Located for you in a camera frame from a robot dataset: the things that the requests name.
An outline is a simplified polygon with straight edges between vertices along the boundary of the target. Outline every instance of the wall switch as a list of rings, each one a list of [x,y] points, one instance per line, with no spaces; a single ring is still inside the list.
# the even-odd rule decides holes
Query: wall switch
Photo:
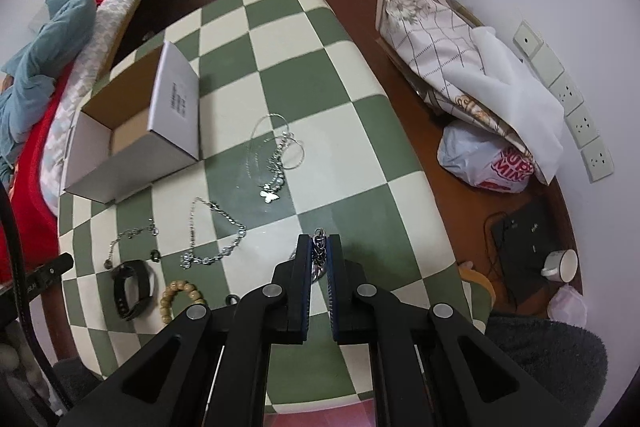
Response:
[[[593,123],[593,118],[591,118],[585,103],[581,103],[576,109],[571,111],[565,120],[578,149],[582,149],[599,136],[596,124]]]
[[[566,71],[562,73],[553,84],[551,84],[549,91],[551,91],[552,95],[556,97],[562,104],[562,107],[564,107],[565,116],[584,102],[582,93],[578,90],[573,79]]]
[[[602,138],[598,137],[587,144],[580,153],[587,167],[591,183],[613,174],[613,160],[611,160],[609,149],[604,145]]]
[[[540,49],[544,41],[542,37],[533,31],[527,21],[522,21],[516,30],[516,34],[513,36],[513,42],[516,43],[527,57],[531,58],[536,54],[536,51]]]
[[[560,60],[558,60],[556,54],[547,44],[543,44],[533,56],[531,65],[547,88],[551,86],[551,84],[556,81],[556,78],[564,71]]]

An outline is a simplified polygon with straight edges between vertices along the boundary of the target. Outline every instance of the plastic bag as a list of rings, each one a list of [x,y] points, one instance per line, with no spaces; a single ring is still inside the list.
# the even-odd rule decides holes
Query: plastic bag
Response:
[[[438,163],[472,187],[522,192],[534,166],[507,140],[457,120],[444,129]]]
[[[553,321],[583,328],[587,325],[587,304],[574,287],[565,284],[549,301],[546,314]]]

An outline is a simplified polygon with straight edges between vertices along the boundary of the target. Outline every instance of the white box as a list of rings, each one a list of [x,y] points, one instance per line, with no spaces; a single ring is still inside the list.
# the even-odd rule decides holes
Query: white box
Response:
[[[64,190],[108,203],[196,163],[198,83],[170,42],[122,71],[77,115]]]

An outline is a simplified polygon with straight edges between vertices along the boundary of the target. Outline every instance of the table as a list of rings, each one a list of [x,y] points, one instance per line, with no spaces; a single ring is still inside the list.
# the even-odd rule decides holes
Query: table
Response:
[[[154,36],[98,81],[110,78],[164,40],[174,42],[200,75],[203,160],[117,204],[60,196],[61,251],[74,256],[63,276],[69,324],[84,364],[108,377],[161,328],[164,285],[187,279],[210,307],[224,305],[271,280],[300,233],[339,233],[345,256],[370,282],[404,302],[428,308],[447,302],[481,330],[491,308],[480,285],[462,282],[428,181],[386,95],[324,0],[218,0]],[[305,147],[303,164],[287,171],[280,199],[266,204],[246,174],[247,141],[255,123],[283,115]],[[281,130],[266,120],[260,141]],[[222,263],[183,270],[189,209],[199,196],[217,202],[248,227]],[[124,239],[114,264],[148,259],[155,305],[139,318],[118,317],[104,269],[118,232],[153,217],[158,236]],[[234,229],[203,205],[196,208],[200,256],[229,245]],[[273,346],[267,412],[317,410],[372,396],[367,346],[337,346],[326,307],[326,282],[312,287],[308,341]],[[189,300],[178,295],[178,314]]]

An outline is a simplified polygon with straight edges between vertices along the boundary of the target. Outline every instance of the red fabric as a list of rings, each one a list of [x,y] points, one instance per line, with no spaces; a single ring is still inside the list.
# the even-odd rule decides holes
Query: red fabric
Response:
[[[98,6],[102,1],[104,0],[95,0]],[[42,120],[31,129],[16,164],[11,206],[20,233],[22,254],[27,271],[36,269],[59,254],[58,220],[49,210],[42,196],[40,162],[51,122],[56,115],[58,105],[60,105],[60,99],[73,64],[73,61],[70,62],[58,78],[49,106]],[[0,227],[0,282],[9,279],[11,279],[9,257],[6,251],[4,232]]]

